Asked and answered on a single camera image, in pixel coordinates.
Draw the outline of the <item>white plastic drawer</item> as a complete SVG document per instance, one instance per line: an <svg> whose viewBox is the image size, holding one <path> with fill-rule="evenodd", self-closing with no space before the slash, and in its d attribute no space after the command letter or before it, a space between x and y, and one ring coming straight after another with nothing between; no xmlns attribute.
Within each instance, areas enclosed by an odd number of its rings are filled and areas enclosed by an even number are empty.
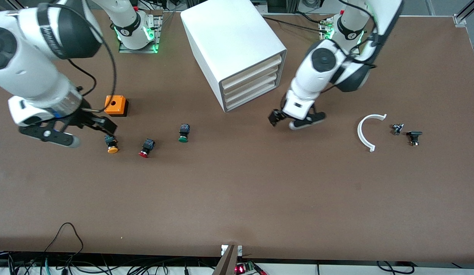
<svg viewBox="0 0 474 275"><path fill-rule="evenodd" d="M223 95L226 98L237 97L259 89L261 86L275 85L279 66L247 70L222 82Z"/></svg>
<svg viewBox="0 0 474 275"><path fill-rule="evenodd" d="M228 111L237 108L274 88L277 74L267 74L257 79L239 84L223 91L223 99Z"/></svg>
<svg viewBox="0 0 474 275"><path fill-rule="evenodd" d="M271 58L268 58L264 61L262 61L259 64L256 64L250 68L247 68L246 70L243 70L240 73L237 73L236 75L225 79L221 82L222 88L223 89L229 89L232 88L238 84L243 83L246 80L249 80L251 77L254 77L258 75L258 73L262 73L263 71L267 70L268 68L272 68L274 66L278 66L279 64L282 63L282 56L281 55L275 55Z"/></svg>

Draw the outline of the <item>orange button box with hole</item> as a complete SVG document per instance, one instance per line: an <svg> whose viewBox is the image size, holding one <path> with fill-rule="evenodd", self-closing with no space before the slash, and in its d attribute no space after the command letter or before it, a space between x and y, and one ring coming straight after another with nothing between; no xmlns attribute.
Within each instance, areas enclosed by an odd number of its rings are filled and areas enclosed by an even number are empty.
<svg viewBox="0 0 474 275"><path fill-rule="evenodd" d="M112 117L127 117L129 100L123 95L106 96L104 113Z"/></svg>

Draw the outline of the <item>orange mushroom push button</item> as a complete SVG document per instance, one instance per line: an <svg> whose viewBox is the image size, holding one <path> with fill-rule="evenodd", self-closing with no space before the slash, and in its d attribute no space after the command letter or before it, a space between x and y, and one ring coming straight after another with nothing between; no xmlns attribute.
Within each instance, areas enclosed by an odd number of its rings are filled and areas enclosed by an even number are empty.
<svg viewBox="0 0 474 275"><path fill-rule="evenodd" d="M114 154L116 152L118 152L119 148L118 148L118 141L116 140L116 138L114 136L111 136L111 135L105 135L104 136L104 141L107 145L107 152L109 154Z"/></svg>

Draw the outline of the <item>red mushroom push button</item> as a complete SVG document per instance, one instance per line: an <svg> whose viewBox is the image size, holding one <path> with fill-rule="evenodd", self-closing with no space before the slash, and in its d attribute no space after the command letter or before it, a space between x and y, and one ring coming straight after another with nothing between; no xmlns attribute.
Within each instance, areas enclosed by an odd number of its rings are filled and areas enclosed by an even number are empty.
<svg viewBox="0 0 474 275"><path fill-rule="evenodd" d="M146 139L138 155L140 155L143 158L148 158L150 152L153 150L154 147L155 147L155 141L153 139Z"/></svg>

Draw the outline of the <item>white curved plastic arc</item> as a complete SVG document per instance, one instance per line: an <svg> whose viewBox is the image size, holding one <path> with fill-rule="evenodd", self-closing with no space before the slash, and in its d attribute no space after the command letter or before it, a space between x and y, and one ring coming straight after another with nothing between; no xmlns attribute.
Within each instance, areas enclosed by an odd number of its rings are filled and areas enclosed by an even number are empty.
<svg viewBox="0 0 474 275"><path fill-rule="evenodd" d="M380 115L380 114L371 114L371 115L367 115L365 117L363 117L361 119L361 121L358 123L357 125L357 136L359 138L359 140L361 141L361 143L366 146L367 148L369 148L369 152L374 152L375 149L376 149L376 146L373 144L373 143L370 143L367 139L366 139L366 136L364 135L364 132L362 130L362 127L364 125L364 122L366 120L369 120L369 119L375 119L375 120L380 120L380 121L383 121L387 118L387 114L383 114L383 115Z"/></svg>

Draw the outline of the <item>circuit board with red display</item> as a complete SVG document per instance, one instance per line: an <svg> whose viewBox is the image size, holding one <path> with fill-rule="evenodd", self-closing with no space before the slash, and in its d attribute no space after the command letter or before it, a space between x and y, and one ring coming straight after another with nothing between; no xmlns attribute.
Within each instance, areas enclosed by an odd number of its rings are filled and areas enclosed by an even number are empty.
<svg viewBox="0 0 474 275"><path fill-rule="evenodd" d="M268 275L265 270L253 261L239 263L235 267L235 275Z"/></svg>

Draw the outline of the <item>white drawer cabinet grey frame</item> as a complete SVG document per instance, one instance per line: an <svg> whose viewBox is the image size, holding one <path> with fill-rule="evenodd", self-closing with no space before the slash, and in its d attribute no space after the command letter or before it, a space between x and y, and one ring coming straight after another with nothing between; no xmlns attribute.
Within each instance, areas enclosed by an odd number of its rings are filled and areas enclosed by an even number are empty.
<svg viewBox="0 0 474 275"><path fill-rule="evenodd" d="M283 59L276 86L268 92L279 86L287 49L250 0L207 0L182 11L181 21L195 60L224 112L229 111L221 82L275 55Z"/></svg>

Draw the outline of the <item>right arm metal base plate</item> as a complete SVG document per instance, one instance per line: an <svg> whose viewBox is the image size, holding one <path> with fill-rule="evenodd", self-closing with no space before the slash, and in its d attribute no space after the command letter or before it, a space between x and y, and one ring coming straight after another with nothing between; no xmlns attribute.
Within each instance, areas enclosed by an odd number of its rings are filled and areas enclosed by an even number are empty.
<svg viewBox="0 0 474 275"><path fill-rule="evenodd" d="M118 52L133 54L158 53L162 21L163 16L147 14L144 16L144 22L132 33L132 36L124 37L117 32Z"/></svg>

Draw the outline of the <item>aluminium frame profile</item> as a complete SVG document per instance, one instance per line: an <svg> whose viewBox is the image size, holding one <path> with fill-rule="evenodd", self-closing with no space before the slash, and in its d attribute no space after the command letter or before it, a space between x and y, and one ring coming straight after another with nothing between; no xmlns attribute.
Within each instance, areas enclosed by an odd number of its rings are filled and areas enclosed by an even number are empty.
<svg viewBox="0 0 474 275"><path fill-rule="evenodd" d="M453 21L456 28L463 28L466 26L466 19L474 14L474 0L469 2L457 13L453 15Z"/></svg>

